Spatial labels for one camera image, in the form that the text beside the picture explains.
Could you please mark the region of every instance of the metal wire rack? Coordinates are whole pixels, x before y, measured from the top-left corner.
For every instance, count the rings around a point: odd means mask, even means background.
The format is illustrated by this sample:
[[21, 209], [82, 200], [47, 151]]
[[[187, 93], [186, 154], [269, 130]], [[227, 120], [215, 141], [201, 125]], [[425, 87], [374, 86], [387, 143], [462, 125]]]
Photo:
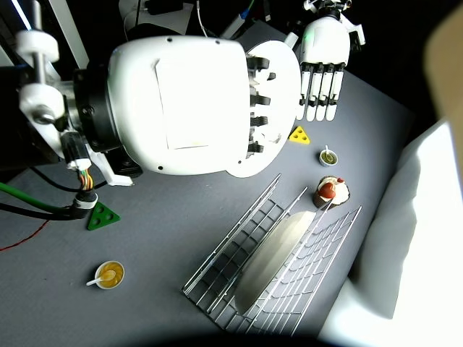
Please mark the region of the metal wire rack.
[[336, 258], [362, 207], [319, 230], [328, 212], [320, 211], [253, 307], [240, 315], [234, 289], [246, 261], [306, 192], [289, 207], [270, 199], [278, 175], [183, 287], [183, 292], [213, 322], [231, 333], [293, 335]]

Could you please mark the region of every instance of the tabletop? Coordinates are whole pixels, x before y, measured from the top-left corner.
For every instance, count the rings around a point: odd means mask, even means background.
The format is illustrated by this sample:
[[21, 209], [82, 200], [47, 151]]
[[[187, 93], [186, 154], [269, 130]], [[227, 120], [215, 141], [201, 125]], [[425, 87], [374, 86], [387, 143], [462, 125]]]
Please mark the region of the tabletop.
[[[251, 48], [283, 38], [258, 22], [239, 41]], [[87, 231], [86, 220], [51, 221], [33, 239], [0, 252], [2, 344], [132, 346], [216, 333], [218, 328], [181, 288], [278, 174], [272, 199], [281, 205], [309, 187], [292, 212], [315, 210], [311, 193], [330, 174], [346, 180], [351, 197], [327, 214], [327, 223], [363, 206], [298, 330], [318, 333], [394, 172], [412, 119], [405, 107], [346, 73], [334, 121], [297, 121], [295, 126], [303, 126], [311, 143], [287, 142], [275, 161], [254, 177], [145, 172], [133, 187], [99, 189], [100, 201], [121, 216], [119, 222]], [[339, 156], [333, 168], [318, 162], [325, 144]], [[77, 185], [64, 164], [40, 169], [60, 184]], [[95, 181], [102, 179], [97, 169], [91, 172]], [[29, 170], [10, 184], [50, 204], [68, 205], [73, 198]], [[4, 195], [0, 201], [21, 205]], [[0, 247], [25, 238], [42, 222], [0, 213]], [[125, 266], [123, 283], [111, 291], [85, 286], [106, 260]]]

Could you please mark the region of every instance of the yellow triangle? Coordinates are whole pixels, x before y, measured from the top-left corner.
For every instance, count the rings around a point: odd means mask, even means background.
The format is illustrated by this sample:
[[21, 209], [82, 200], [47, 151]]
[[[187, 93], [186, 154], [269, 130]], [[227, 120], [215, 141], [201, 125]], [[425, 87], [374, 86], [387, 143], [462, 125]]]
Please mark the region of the yellow triangle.
[[308, 145], [310, 143], [310, 139], [305, 134], [305, 131], [302, 127], [297, 127], [291, 135], [289, 135], [289, 141], [304, 143]]

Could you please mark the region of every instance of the black cable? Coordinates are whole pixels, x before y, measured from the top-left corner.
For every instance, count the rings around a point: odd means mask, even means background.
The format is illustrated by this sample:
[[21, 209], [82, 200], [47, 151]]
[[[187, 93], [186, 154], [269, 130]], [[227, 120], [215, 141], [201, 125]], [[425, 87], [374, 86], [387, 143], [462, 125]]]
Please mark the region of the black cable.
[[142, 4], [142, 0], [138, 0], [138, 6], [137, 6], [137, 18], [135, 19], [135, 27], [138, 25], [138, 16], [140, 15], [140, 6]]
[[[42, 180], [44, 180], [46, 183], [51, 184], [53, 187], [58, 188], [60, 190], [64, 190], [65, 192], [71, 192], [71, 193], [78, 193], [81, 192], [81, 189], [78, 188], [69, 188], [62, 186], [61, 184], [57, 184], [56, 182], [52, 181], [49, 177], [45, 176], [41, 171], [39, 171], [37, 168], [31, 167], [30, 168], [37, 176], [39, 176]], [[102, 181], [101, 183], [98, 183], [96, 186], [94, 186], [94, 189], [101, 188], [103, 186], [106, 186], [108, 182]]]
[[57, 213], [42, 213], [32, 210], [26, 210], [25, 208], [11, 206], [3, 204], [0, 202], [0, 210], [16, 213], [18, 215], [25, 215], [27, 217], [38, 218], [38, 219], [48, 219], [48, 220], [74, 220], [75, 218], [70, 215], [60, 215]]

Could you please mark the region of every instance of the white fabric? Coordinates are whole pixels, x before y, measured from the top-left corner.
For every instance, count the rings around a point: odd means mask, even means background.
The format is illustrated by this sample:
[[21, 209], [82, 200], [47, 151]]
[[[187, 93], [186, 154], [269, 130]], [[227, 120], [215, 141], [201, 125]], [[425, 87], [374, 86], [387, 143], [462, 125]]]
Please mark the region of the white fabric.
[[359, 254], [358, 278], [344, 284], [320, 338], [343, 346], [461, 341], [462, 216], [449, 126], [436, 124], [405, 148]]

